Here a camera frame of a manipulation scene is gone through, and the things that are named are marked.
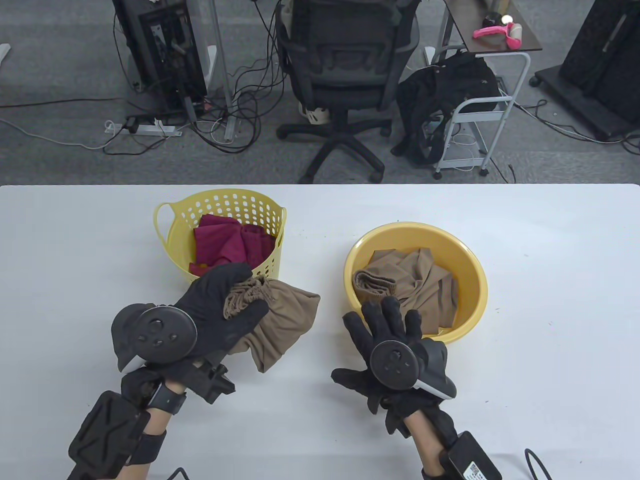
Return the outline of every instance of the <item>black office chair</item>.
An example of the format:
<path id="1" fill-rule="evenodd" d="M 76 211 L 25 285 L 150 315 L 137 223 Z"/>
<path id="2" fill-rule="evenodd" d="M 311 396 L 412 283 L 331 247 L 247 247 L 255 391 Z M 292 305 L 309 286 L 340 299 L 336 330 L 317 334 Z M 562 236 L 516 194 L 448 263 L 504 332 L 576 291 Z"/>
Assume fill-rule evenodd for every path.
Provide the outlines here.
<path id="1" fill-rule="evenodd" d="M 387 109 L 396 95 L 400 76 L 420 40 L 415 10 L 420 0 L 295 0 L 292 39 L 276 11 L 278 56 L 291 78 L 296 98 L 308 110 L 328 108 L 326 125 L 281 125 L 284 140 L 294 133 L 326 138 L 298 183 L 310 184 L 327 156 L 342 144 L 354 150 L 375 170 L 369 180 L 380 183 L 385 165 L 354 135 L 380 128 L 391 135 L 391 120 L 349 124 L 348 111 Z"/>

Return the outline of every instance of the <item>floor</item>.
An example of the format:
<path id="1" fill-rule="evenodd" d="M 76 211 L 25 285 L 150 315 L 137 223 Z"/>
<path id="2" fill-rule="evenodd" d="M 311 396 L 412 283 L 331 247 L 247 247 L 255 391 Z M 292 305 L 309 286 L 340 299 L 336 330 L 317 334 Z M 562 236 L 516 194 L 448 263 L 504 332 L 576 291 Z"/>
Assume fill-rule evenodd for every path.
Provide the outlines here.
<path id="1" fill-rule="evenodd" d="M 259 0 L 269 15 L 275 0 Z M 593 0 L 573 0 L 567 15 L 566 0 L 519 0 L 525 18 L 544 45 L 532 54 L 532 71 L 561 63 Z M 216 0 L 230 72 L 264 57 L 266 32 L 249 0 Z M 444 5 L 423 0 L 419 7 L 420 44 L 434 44 Z M 74 97 L 119 97 L 125 93 L 112 37 L 113 5 L 107 0 L 3 0 L 0 43 L 12 46 L 0 67 L 0 104 L 37 102 Z M 422 48 L 408 66 L 424 66 Z M 496 62 L 509 79 L 515 69 Z M 525 85 L 522 104 L 550 98 L 544 90 Z M 0 124 L 0 184 L 226 184 L 292 183 L 303 173 L 319 148 L 314 141 L 286 141 L 275 137 L 275 128 L 299 122 L 289 86 L 283 100 L 263 121 L 259 141 L 247 152 L 220 154 L 192 132 L 167 141 L 143 156 L 108 157 L 100 151 L 62 147 L 28 138 Z M 67 142 L 100 145 L 108 140 L 104 122 L 121 122 L 125 106 L 120 101 L 75 103 L 20 109 L 0 109 L 0 118 L 30 132 Z M 360 136 L 387 166 L 385 182 L 432 183 L 427 170 L 414 170 L 404 159 L 389 153 L 402 135 L 396 108 L 391 139 L 376 132 Z M 543 115 L 553 121 L 580 127 L 552 100 Z M 246 134 L 246 126 L 240 135 Z M 113 142 L 119 151 L 140 149 L 132 138 Z M 558 135 L 515 111 L 495 153 L 495 161 L 509 181 L 508 164 L 518 182 L 640 182 L 640 158 L 619 145 L 595 145 Z M 316 177 L 318 183 L 364 183 L 369 168 L 348 152 L 334 152 Z M 475 172 L 444 171 L 441 182 L 502 182 L 495 168 L 487 177 Z"/>

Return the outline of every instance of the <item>yellow basket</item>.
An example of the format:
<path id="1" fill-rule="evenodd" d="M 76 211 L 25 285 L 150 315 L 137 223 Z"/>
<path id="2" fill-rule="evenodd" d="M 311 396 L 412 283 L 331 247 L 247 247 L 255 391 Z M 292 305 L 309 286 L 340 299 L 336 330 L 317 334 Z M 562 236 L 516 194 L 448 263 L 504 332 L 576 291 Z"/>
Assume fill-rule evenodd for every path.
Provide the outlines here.
<path id="1" fill-rule="evenodd" d="M 425 335 L 451 343 L 471 332 L 486 309 L 488 286 L 480 262 L 469 248 L 444 230 L 410 221 L 382 225 L 364 235 L 352 247 L 344 264 L 344 288 L 351 308 L 362 315 L 360 301 L 353 290 L 353 274 L 366 267 L 376 250 L 412 252 L 430 248 L 436 263 L 449 270 L 458 281 L 458 311 L 453 328 L 441 328 L 438 335 Z"/>
<path id="2" fill-rule="evenodd" d="M 158 226 L 158 212 L 165 205 L 171 207 L 175 216 L 166 239 Z M 190 282 L 198 278 L 189 273 L 189 263 L 195 262 L 196 258 L 193 229 L 200 223 L 202 214 L 209 213 L 235 218 L 246 225 L 259 225 L 276 237 L 273 252 L 253 270 L 253 274 L 278 278 L 287 210 L 262 193 L 229 188 L 196 193 L 180 202 L 165 202 L 154 211 L 154 226 L 164 250 Z"/>

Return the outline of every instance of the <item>hand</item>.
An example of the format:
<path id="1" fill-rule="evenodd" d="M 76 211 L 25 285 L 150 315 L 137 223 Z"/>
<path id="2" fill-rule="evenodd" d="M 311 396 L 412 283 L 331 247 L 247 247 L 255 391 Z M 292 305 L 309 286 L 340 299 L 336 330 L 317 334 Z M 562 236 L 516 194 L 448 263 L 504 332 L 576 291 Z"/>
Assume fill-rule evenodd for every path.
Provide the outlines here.
<path id="1" fill-rule="evenodd" d="M 252 275 L 247 264 L 216 267 L 195 280 L 175 303 L 174 307 L 191 316 L 198 330 L 198 340 L 188 359 L 199 359 L 218 352 L 221 360 L 269 312 L 266 301 L 256 300 L 232 319 L 224 318 L 225 300 L 231 287 L 248 280 Z"/>
<path id="2" fill-rule="evenodd" d="M 398 340 L 411 346 L 421 340 L 422 318 L 420 313 L 416 310 L 410 310 L 403 322 L 400 302 L 394 297 L 386 297 L 380 305 L 366 302 L 362 305 L 362 314 L 371 333 L 367 331 L 356 312 L 346 314 L 343 320 L 344 326 L 351 335 L 351 340 L 367 364 L 367 369 L 364 371 L 336 369 L 331 374 L 333 381 L 367 397 L 367 405 L 371 413 L 377 413 L 379 406 L 386 409 L 386 425 L 389 433 L 399 429 L 404 436 L 409 436 L 409 431 L 403 421 L 411 414 L 421 410 L 430 420 L 437 417 L 438 425 L 443 424 L 442 422 L 450 424 L 451 430 L 455 434 L 451 418 L 438 408 L 442 399 L 424 390 L 414 388 L 404 391 L 391 390 L 382 385 L 369 368 L 371 351 L 379 343 L 385 340 Z"/>

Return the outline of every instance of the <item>label sticker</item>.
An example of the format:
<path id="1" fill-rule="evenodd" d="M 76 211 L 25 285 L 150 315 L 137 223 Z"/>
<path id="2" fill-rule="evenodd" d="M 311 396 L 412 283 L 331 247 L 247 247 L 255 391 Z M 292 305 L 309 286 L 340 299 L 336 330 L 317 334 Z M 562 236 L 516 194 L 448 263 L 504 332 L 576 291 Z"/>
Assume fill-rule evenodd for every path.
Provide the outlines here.
<path id="1" fill-rule="evenodd" d="M 463 474 L 465 480 L 486 480 L 484 474 L 480 471 L 480 468 L 473 461 L 469 464 L 465 473 Z"/>

